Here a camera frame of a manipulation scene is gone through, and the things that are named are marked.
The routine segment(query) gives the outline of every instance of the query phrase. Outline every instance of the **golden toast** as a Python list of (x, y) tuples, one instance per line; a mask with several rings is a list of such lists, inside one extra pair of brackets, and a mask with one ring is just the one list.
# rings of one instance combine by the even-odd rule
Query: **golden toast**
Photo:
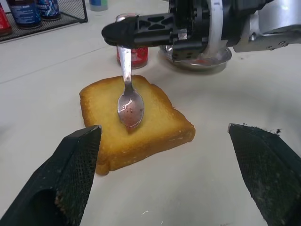
[(193, 140), (194, 126), (175, 110), (167, 95), (140, 75), (132, 76), (133, 87), (144, 101), (144, 117), (135, 129), (127, 129), (117, 114), (117, 101), (124, 91), (121, 76), (97, 81), (80, 92), (86, 127), (101, 125), (96, 173), (128, 166), (153, 154)]

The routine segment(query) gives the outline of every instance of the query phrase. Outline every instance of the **white table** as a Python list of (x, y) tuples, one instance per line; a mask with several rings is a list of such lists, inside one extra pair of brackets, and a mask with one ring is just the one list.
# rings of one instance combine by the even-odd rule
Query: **white table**
[[(101, 29), (161, 0), (111, 0), (89, 23), (0, 45), (0, 217), (61, 139), (84, 127), (79, 92), (121, 74)], [(183, 73), (150, 49), (134, 71), (161, 87), (196, 127), (193, 142), (95, 176), (83, 226), (265, 226), (238, 167), (229, 123), (268, 130), (301, 155), (301, 46), (236, 54), (214, 75)]]

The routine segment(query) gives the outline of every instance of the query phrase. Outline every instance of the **screw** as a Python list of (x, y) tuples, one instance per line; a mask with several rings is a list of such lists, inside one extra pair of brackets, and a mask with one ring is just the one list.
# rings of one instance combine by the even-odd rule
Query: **screw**
[(251, 41), (255, 41), (256, 39), (256, 33), (253, 33), (251, 36), (250, 36), (250, 40)]

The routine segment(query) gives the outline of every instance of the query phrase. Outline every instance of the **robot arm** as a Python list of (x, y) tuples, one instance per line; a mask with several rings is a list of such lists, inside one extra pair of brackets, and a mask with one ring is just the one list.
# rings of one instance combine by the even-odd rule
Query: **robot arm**
[(173, 60), (274, 50), (301, 43), (300, 0), (169, 0), (169, 13), (129, 17), (104, 27), (110, 45), (173, 45)]

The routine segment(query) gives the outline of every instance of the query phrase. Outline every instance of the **red can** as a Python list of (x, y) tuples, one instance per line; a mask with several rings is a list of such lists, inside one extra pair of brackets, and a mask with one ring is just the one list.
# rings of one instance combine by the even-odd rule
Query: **red can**
[(13, 30), (8, 22), (5, 12), (0, 3), (0, 36), (11, 34)]
[[(126, 17), (130, 16), (136, 16), (137, 14), (135, 13), (126, 13), (126, 14), (121, 14), (116, 17), (116, 22), (124, 20)], [(132, 49), (131, 50), (131, 65), (132, 69), (137, 69), (146, 66), (147, 61), (148, 61), (148, 53), (149, 49), (148, 48), (137, 48), (137, 49)], [(117, 61), (120, 64), (120, 57), (119, 57), (119, 52), (117, 49)]]

